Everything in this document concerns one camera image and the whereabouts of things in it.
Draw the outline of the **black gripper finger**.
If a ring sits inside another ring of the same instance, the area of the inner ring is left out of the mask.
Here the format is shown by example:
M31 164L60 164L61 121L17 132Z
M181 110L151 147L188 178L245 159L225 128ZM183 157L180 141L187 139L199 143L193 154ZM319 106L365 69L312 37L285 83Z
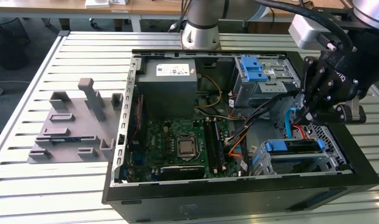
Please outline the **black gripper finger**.
M333 69L321 56L319 58L313 56L304 58L303 72L303 104L333 105Z
M299 125L363 124L365 120L365 113L359 102L345 102L336 106L325 106L323 102L309 102L296 114Z

